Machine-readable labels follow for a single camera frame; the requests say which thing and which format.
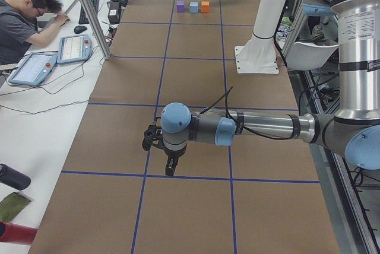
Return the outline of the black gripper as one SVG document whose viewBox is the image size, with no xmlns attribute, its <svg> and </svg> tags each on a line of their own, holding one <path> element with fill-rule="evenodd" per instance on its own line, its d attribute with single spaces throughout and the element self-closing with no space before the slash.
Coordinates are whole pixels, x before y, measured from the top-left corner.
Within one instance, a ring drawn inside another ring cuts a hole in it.
<svg viewBox="0 0 380 254">
<path fill-rule="evenodd" d="M 176 166 L 178 165 L 179 157 L 183 156 L 186 152 L 187 146 L 179 150 L 170 150 L 167 147 L 164 147 L 164 152 L 168 156 L 167 163 L 165 166 L 165 175 L 166 176 L 174 176 Z"/>
</svg>

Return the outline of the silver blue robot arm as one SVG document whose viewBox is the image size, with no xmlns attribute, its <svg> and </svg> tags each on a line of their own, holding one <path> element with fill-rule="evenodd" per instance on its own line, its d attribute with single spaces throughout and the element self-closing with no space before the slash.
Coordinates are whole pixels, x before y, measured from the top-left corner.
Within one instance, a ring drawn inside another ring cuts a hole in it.
<svg viewBox="0 0 380 254">
<path fill-rule="evenodd" d="M 182 103 L 161 113 L 165 172 L 173 176 L 188 141 L 231 145 L 251 132 L 318 144 L 368 170 L 379 168 L 379 0 L 303 0 L 306 14 L 336 14 L 340 107 L 330 115 L 266 115 L 213 108 L 191 112 Z"/>
</svg>

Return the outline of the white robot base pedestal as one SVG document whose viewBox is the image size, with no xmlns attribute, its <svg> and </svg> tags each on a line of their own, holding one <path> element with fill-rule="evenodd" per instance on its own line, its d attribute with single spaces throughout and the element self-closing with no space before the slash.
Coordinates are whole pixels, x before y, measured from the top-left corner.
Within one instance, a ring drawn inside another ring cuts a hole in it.
<svg viewBox="0 0 380 254">
<path fill-rule="evenodd" d="M 278 74 L 275 37 L 286 0 L 260 0 L 252 37 L 235 47 L 239 74 Z"/>
</svg>

